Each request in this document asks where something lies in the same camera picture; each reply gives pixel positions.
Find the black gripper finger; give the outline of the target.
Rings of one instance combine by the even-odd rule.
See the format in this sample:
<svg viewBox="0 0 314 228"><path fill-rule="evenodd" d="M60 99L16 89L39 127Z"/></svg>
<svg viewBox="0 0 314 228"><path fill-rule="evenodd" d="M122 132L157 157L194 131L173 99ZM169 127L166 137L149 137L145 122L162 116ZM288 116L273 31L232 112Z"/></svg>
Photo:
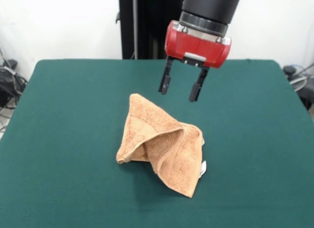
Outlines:
<svg viewBox="0 0 314 228"><path fill-rule="evenodd" d="M197 81L192 86L192 90L189 96L190 102L196 102L198 100L199 94L201 92L204 80L207 77L208 71L209 71L209 68L202 68Z"/></svg>
<svg viewBox="0 0 314 228"><path fill-rule="evenodd" d="M161 78L161 82L160 82L160 86L158 91L161 94L166 94L169 88L169 84L171 81L171 77L170 77L170 71L171 71L171 67L172 67L172 63L173 63L174 59L172 57L167 56L166 58L166 66L163 72L163 76Z"/></svg>

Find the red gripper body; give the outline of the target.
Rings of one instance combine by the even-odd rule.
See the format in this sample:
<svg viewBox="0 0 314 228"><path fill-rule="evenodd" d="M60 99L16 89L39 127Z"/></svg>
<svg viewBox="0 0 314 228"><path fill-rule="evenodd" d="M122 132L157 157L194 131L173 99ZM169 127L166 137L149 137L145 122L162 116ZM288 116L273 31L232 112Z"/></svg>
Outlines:
<svg viewBox="0 0 314 228"><path fill-rule="evenodd" d="M231 38L201 32L172 20L167 28L165 52L178 60L191 59L205 67L222 66L231 49Z"/></svg>

